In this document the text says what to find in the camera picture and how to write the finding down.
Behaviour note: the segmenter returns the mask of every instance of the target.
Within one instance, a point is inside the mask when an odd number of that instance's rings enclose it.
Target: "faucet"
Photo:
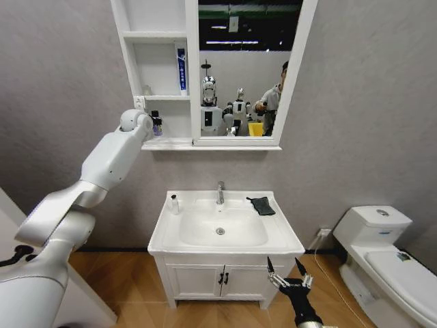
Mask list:
[[[225,203],[225,198],[223,197],[223,190],[225,190],[225,183],[223,181],[218,182],[218,189],[217,189],[217,205],[222,205]]]

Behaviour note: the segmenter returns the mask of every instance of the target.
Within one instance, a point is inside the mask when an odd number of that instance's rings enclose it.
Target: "cabinet door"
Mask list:
[[[263,299],[268,288],[272,288],[267,279],[265,265],[226,265],[221,291],[225,299]]]
[[[220,297],[223,264],[167,264],[175,298],[211,299]]]

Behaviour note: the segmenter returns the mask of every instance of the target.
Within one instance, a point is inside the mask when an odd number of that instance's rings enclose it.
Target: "mirror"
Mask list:
[[[199,0],[202,137],[270,137],[302,0]]]

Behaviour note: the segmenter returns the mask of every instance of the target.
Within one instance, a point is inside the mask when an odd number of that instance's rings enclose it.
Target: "wooden floor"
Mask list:
[[[318,260],[366,327],[374,328],[341,280],[338,258],[321,255]],[[314,256],[304,255],[301,262],[315,278],[309,300],[324,324],[364,327],[316,266]],[[291,303],[281,293],[267,311],[258,302],[235,301],[181,301],[172,310],[154,259],[147,253],[74,253],[70,264],[119,316],[117,328],[295,327]],[[298,277],[296,268],[290,277]]]

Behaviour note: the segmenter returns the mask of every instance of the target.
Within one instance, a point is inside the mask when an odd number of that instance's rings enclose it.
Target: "white sink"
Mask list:
[[[173,194],[179,201],[179,215],[171,214]],[[216,204],[216,194],[216,191],[168,191],[149,252],[288,254],[305,250],[272,191],[224,191],[223,205]],[[246,199],[264,196],[275,215],[258,215]]]
[[[249,205],[232,202],[230,206],[217,206],[215,200],[195,202],[182,213],[181,241],[199,246],[256,246],[266,243],[266,229]]]

